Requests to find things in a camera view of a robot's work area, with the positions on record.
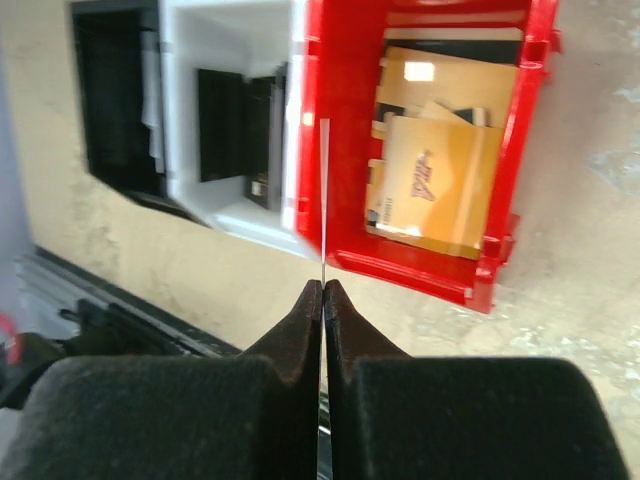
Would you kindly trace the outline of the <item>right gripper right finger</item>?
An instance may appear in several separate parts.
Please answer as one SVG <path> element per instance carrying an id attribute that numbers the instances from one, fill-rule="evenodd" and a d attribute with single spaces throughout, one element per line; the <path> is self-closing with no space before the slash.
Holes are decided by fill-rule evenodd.
<path id="1" fill-rule="evenodd" d="M 594 388 L 573 363 L 413 357 L 324 292 L 337 479 L 625 479 Z"/>

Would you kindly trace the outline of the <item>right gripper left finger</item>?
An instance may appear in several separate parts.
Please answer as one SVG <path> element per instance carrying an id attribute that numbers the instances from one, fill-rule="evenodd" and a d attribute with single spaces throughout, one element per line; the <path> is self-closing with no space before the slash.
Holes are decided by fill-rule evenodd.
<path id="1" fill-rule="evenodd" d="M 312 479 L 323 290 L 228 357 L 76 356 L 35 382 L 5 479 Z"/>

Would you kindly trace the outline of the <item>red plastic bin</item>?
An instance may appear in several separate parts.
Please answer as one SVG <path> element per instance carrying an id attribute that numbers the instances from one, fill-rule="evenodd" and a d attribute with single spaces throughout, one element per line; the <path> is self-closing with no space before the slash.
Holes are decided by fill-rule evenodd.
<path id="1" fill-rule="evenodd" d="M 553 1 L 311 1 L 293 230 L 330 264 L 488 312 Z"/>

